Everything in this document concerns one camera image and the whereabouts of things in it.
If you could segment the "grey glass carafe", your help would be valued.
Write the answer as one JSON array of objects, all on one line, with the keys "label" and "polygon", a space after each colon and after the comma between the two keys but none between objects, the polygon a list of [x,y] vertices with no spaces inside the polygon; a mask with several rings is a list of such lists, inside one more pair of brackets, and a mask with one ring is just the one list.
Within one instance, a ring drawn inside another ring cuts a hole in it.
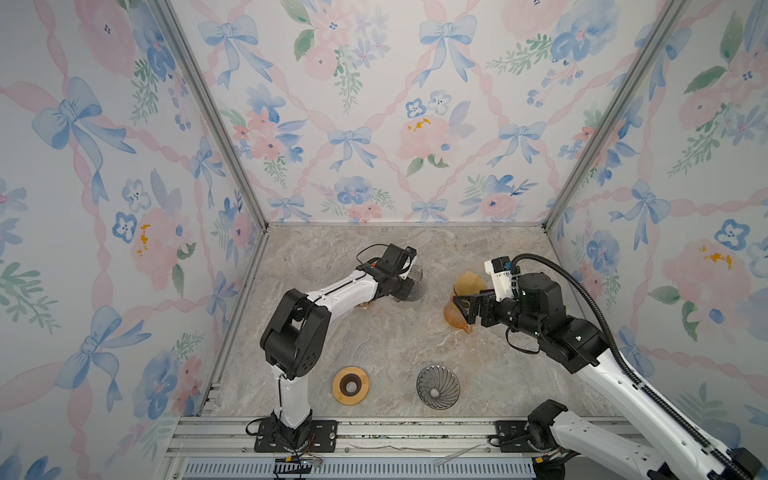
[{"label": "grey glass carafe", "polygon": [[420,265],[415,265],[410,271],[408,275],[408,279],[412,281],[412,286],[410,293],[407,297],[408,302],[415,302],[422,298],[424,295],[424,284],[423,284],[423,268]]}]

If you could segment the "orange glass carafe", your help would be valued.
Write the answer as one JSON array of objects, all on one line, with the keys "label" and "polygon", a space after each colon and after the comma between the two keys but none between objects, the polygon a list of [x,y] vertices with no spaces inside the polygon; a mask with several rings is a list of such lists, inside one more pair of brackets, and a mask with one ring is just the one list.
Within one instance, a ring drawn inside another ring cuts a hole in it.
[{"label": "orange glass carafe", "polygon": [[443,308],[443,316],[445,321],[451,327],[461,330],[467,334],[472,333],[473,326],[467,323],[460,309],[452,300],[449,300]]}]

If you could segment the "grey glass dripper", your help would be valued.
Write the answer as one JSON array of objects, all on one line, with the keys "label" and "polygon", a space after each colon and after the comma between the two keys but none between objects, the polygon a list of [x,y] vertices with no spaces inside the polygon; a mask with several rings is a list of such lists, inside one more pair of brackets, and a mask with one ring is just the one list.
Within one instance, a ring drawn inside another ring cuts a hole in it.
[{"label": "grey glass dripper", "polygon": [[452,408],[461,394],[461,385],[456,374],[439,364],[426,366],[419,372],[416,389],[420,400],[434,410]]}]

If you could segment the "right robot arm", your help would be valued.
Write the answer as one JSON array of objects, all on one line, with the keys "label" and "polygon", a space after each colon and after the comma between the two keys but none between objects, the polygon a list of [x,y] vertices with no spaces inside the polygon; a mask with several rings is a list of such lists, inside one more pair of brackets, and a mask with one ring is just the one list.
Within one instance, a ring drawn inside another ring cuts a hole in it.
[{"label": "right robot arm", "polygon": [[456,296],[467,323],[503,325],[534,338],[539,352],[607,399],[644,438],[630,441],[547,400],[528,417],[526,435],[542,452],[575,452],[626,479],[755,479],[762,462],[709,435],[639,376],[592,322],[566,312],[560,285],[543,273],[494,275],[493,288]]}]

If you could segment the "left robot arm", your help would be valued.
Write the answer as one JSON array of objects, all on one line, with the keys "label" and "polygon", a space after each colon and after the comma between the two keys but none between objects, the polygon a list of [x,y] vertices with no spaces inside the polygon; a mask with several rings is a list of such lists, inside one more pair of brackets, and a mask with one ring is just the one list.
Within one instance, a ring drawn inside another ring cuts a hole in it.
[{"label": "left robot arm", "polygon": [[416,258],[415,248],[388,244],[382,255],[329,286],[283,295],[260,339],[278,391],[272,411],[277,427],[294,433],[311,422],[308,374],[321,357],[331,322],[379,298],[406,300],[415,284],[410,272]]}]

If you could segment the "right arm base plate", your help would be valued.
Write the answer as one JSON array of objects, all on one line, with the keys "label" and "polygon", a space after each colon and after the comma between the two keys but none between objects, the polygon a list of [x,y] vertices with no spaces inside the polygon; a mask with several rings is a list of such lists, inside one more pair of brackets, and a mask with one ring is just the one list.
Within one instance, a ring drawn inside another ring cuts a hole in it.
[{"label": "right arm base plate", "polygon": [[494,423],[494,428],[495,433],[487,437],[487,442],[502,453],[521,453],[545,459],[579,456],[578,452],[556,441],[552,422],[499,420]]}]

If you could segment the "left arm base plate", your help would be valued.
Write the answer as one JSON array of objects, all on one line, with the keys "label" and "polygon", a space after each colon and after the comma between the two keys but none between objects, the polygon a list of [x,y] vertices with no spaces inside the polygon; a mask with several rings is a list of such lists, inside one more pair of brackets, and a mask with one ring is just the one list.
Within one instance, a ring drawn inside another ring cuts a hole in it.
[{"label": "left arm base plate", "polygon": [[256,453],[333,453],[338,439],[339,422],[335,420],[304,421],[296,429],[277,418],[257,419],[257,431],[248,424],[246,434],[254,437]]}]

